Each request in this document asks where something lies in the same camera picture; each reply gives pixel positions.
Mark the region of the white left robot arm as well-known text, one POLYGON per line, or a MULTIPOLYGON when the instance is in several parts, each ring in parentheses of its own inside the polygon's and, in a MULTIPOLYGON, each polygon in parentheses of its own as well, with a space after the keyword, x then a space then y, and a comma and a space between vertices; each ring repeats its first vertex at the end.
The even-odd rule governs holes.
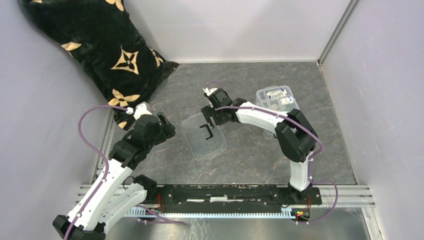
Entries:
POLYGON ((174 137, 176 128, 159 112, 142 114, 134 128, 112 148, 102 173, 67 215, 58 215, 53 227, 65 240, 103 240, 114 225, 137 204, 153 203, 157 183, 137 176, 117 198, 113 195, 154 146, 174 137))

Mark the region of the clear box lid black handle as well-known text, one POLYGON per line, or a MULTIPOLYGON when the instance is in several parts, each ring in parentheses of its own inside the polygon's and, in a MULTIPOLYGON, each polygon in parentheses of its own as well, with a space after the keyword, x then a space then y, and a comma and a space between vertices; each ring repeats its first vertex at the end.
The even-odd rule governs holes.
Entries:
POLYGON ((181 122, 182 133, 197 160, 211 159, 228 147, 228 141, 219 126, 211 127, 202 113, 181 122))

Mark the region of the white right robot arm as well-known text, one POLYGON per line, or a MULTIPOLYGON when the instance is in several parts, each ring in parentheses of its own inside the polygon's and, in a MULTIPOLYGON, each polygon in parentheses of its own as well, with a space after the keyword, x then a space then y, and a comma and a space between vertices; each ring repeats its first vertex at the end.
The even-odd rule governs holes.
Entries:
POLYGON ((201 113, 212 128, 234 122, 256 126, 274 134, 281 152, 290 161, 289 199, 295 204, 302 204, 309 198, 313 186, 309 162, 323 150, 324 145, 302 111, 270 110, 238 98, 230 105, 208 104, 201 113))

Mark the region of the white blue sachet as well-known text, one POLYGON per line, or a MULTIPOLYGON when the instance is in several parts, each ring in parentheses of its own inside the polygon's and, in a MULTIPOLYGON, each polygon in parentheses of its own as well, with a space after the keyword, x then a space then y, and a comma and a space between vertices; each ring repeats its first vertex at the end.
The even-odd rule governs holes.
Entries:
POLYGON ((287 90, 285 88, 279 88, 279 89, 276 89, 276 90, 268 91, 266 93, 268 99, 280 98, 280 97, 286 96, 287 94, 288 93, 287 93, 287 90))

